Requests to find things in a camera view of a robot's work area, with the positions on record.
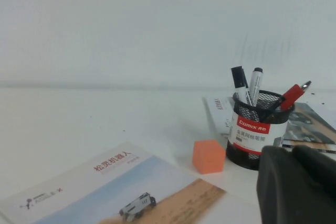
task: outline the mesh pencil cup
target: mesh pencil cup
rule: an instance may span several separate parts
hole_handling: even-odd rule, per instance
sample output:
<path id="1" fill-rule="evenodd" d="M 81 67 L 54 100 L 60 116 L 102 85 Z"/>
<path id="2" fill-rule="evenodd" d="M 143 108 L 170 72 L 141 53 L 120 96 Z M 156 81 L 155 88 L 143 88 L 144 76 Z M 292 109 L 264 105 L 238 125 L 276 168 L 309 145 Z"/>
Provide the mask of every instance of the mesh pencil cup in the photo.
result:
<path id="1" fill-rule="evenodd" d="M 281 94 L 260 90 L 254 107 L 241 102 L 234 93 L 235 105 L 226 149 L 226 156 L 232 162 L 258 170 L 261 149 L 266 145 L 281 146 L 289 114 L 295 106 L 286 111 L 276 110 L 263 122 L 259 120 L 265 114 L 271 114 L 267 108 L 280 97 Z"/>

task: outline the logo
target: logo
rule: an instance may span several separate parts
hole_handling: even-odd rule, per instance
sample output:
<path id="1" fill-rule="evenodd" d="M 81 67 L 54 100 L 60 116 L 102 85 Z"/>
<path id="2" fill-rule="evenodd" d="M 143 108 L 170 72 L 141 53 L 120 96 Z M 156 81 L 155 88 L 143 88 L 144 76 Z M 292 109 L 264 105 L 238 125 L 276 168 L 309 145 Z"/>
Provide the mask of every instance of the logo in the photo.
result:
<path id="1" fill-rule="evenodd" d="M 270 128 L 270 124 L 255 122 L 242 116 L 238 116 L 237 125 L 246 130 L 263 134 L 268 134 Z"/>
<path id="2" fill-rule="evenodd" d="M 27 204 L 20 206 L 20 208 L 26 208 L 27 210 L 30 210 L 31 207 L 35 206 L 36 204 L 38 204 L 38 203 L 40 203 L 40 202 L 42 202 L 42 201 L 44 201 L 44 200 L 46 200 L 50 197 L 62 192 L 62 191 L 63 191 L 62 188 L 58 188 L 55 191 L 51 191 L 49 193 L 43 193 L 43 194 L 40 194 L 38 196 L 35 196 L 33 199 L 27 199 L 26 200 Z"/>

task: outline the magazine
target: magazine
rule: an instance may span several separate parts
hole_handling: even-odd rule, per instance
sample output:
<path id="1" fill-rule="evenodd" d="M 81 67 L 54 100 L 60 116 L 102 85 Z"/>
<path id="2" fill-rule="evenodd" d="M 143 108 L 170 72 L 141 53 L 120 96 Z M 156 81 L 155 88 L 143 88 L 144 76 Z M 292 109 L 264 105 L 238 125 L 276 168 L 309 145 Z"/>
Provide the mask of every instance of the magazine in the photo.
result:
<path id="1" fill-rule="evenodd" d="M 131 143 L 1 200 L 0 211 L 14 224 L 261 223 L 258 206 Z"/>
<path id="2" fill-rule="evenodd" d="M 206 101 L 216 129 L 221 135 L 227 136 L 234 107 L 233 99 L 207 98 Z M 313 109 L 306 103 L 296 102 L 281 146 L 293 148 L 295 145 L 304 144 L 320 152 L 335 154 L 336 129 L 332 125 L 336 123 L 332 115 L 331 111 L 320 106 L 314 106 Z"/>

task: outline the blue sky image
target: blue sky image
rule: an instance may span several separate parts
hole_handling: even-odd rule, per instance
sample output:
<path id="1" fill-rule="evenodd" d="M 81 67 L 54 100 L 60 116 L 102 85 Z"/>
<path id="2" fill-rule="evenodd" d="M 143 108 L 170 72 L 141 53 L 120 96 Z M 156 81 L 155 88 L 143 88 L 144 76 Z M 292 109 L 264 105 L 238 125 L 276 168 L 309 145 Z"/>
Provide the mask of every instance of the blue sky image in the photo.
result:
<path id="1" fill-rule="evenodd" d="M 34 224 L 95 224 L 115 216 L 121 208 L 145 192 L 159 202 L 195 179 L 157 157 L 150 157 L 77 202 Z"/>

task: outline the foam cube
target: foam cube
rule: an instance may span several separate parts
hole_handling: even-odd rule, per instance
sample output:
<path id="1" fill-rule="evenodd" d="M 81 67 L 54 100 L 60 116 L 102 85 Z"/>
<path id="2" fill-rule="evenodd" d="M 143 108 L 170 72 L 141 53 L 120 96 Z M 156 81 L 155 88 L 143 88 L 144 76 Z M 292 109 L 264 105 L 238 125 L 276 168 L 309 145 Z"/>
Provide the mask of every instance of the foam cube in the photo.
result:
<path id="1" fill-rule="evenodd" d="M 199 173 L 218 173 L 223 170 L 225 149 L 216 140 L 202 140 L 194 143 L 193 165 Z"/>

